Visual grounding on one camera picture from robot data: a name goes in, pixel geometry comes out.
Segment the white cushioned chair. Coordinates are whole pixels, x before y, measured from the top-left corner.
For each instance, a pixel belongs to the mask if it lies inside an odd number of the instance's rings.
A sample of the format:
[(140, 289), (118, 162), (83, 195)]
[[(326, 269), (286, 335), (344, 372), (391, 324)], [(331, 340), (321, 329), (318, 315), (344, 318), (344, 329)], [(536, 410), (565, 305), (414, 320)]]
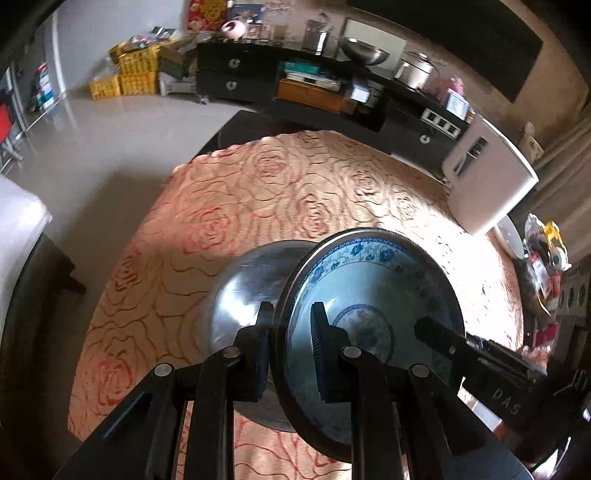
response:
[(52, 216), (33, 193), (1, 178), (1, 416), (27, 399), (37, 336), (68, 290), (86, 287), (74, 263), (45, 234)]

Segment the red decoration box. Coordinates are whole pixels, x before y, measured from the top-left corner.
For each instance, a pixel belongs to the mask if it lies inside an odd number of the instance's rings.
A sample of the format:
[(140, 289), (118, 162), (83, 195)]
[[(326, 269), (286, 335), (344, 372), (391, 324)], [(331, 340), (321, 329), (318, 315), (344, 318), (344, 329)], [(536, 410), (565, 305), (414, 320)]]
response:
[(225, 22), (226, 0), (189, 0), (186, 29), (189, 32), (216, 31)]

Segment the large stainless steel bowl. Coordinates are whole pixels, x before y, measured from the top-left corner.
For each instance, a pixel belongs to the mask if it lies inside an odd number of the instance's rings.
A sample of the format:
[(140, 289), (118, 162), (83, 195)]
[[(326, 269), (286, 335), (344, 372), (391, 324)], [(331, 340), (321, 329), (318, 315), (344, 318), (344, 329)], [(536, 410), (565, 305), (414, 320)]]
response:
[[(218, 274), (204, 307), (204, 319), (209, 327), (207, 355), (231, 345), (239, 329), (254, 325), (260, 303), (267, 301), (273, 307), (277, 306), (290, 274), (316, 245), (317, 242), (307, 240), (276, 241), (246, 252)], [(294, 353), (304, 357), (307, 362), (304, 363), (305, 368), (314, 370), (309, 313), (308, 320), (304, 320), (298, 328), (304, 328), (298, 333), (308, 338), (296, 340), (294, 337)], [(304, 397), (312, 390), (317, 391), (310, 399), (304, 398), (304, 407), (310, 410), (307, 413), (311, 413), (311, 422), (315, 426), (328, 427), (325, 417), (331, 416), (331, 408), (321, 406), (318, 389), (307, 380), (304, 383)], [(267, 376), (262, 399), (256, 403), (235, 402), (235, 411), (263, 427), (283, 432), (295, 431), (280, 406), (271, 372)]]

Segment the steel pot on cabinet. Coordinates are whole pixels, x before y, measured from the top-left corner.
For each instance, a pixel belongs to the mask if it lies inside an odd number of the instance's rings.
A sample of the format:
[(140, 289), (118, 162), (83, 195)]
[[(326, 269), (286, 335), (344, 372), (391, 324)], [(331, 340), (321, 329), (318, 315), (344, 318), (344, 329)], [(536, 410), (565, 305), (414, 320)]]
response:
[(438, 69), (426, 54), (405, 51), (394, 70), (394, 80), (413, 90), (420, 90), (425, 87), (433, 72), (438, 72)]

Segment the blue patterned ceramic bowl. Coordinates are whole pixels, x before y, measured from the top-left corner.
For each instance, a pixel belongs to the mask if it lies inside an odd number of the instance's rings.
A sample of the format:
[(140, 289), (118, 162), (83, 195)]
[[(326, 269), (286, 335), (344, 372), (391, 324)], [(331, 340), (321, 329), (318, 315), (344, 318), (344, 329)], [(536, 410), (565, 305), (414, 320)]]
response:
[(418, 340), (414, 326), (429, 316), (458, 335), (465, 325), (455, 291), (440, 265), (398, 232), (353, 228), (319, 242), (288, 278), (274, 314), (270, 371), (290, 426), (312, 448), (351, 460), (349, 406), (318, 394), (311, 342), (311, 305), (329, 323), (383, 363), (429, 366), (453, 392), (461, 376), (452, 362)]

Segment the yellow plastic crate lower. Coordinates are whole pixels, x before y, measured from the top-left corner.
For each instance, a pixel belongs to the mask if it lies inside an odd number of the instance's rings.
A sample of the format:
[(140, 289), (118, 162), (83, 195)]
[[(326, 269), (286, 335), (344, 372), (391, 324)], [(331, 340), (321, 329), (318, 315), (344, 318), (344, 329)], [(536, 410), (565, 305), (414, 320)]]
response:
[(119, 96), (155, 95), (159, 92), (155, 72), (118, 74), (88, 84), (94, 101)]

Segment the pink round ornament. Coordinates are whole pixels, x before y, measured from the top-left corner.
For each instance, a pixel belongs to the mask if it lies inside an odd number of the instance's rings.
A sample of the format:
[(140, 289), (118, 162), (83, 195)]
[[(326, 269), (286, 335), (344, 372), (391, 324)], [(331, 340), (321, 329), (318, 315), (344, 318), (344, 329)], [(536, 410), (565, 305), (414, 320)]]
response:
[(242, 38), (247, 30), (247, 25), (236, 19), (229, 20), (221, 26), (221, 34), (228, 40), (239, 40)]

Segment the white rice cooker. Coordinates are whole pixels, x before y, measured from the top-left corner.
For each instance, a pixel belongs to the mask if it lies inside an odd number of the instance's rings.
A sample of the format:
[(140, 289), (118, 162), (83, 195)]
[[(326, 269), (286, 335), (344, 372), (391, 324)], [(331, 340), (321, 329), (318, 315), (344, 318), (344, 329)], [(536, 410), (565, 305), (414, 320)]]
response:
[(483, 235), (499, 223), (539, 182), (530, 162), (491, 122), (476, 116), (442, 164), (457, 223)]

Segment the steel bowl on cabinet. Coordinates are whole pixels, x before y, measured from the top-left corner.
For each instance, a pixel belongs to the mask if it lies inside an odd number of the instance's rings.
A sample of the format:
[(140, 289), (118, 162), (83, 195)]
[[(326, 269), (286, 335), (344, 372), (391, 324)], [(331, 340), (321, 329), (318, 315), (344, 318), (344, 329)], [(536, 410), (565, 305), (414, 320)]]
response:
[(390, 53), (353, 37), (339, 38), (342, 53), (351, 61), (365, 66), (376, 66), (384, 63)]

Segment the yellow plastic crate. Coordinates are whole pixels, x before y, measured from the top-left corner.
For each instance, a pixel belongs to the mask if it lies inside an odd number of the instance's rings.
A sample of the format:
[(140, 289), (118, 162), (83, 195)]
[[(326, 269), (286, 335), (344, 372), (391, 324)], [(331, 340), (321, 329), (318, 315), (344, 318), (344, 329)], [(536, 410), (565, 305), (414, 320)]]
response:
[(155, 72), (118, 74), (88, 84), (94, 101), (119, 96), (155, 95), (159, 92)]
[(122, 75), (154, 73), (159, 68), (159, 46), (151, 45), (143, 49), (130, 51), (118, 57)]

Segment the black TV cabinet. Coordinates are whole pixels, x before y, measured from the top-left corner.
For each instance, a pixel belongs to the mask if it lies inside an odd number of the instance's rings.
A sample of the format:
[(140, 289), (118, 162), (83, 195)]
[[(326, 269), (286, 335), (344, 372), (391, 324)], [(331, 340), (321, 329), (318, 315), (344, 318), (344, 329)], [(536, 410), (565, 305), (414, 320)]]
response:
[(197, 95), (335, 130), (437, 171), (468, 125), (428, 95), (351, 60), (256, 43), (197, 45)]

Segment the rose patterned orange tablecloth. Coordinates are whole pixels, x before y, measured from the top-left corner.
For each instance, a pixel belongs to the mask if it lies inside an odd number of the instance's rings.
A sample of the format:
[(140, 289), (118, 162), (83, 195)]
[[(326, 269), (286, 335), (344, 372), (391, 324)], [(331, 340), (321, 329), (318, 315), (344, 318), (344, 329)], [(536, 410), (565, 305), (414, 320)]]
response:
[(85, 440), (157, 364), (206, 357), (206, 298), (231, 260), (281, 240), (355, 227), (397, 231), (445, 271), (468, 332), (523, 341), (512, 260), (453, 219), (444, 187), (339, 133), (266, 137), (177, 166), (131, 237), (86, 333), (68, 414)]

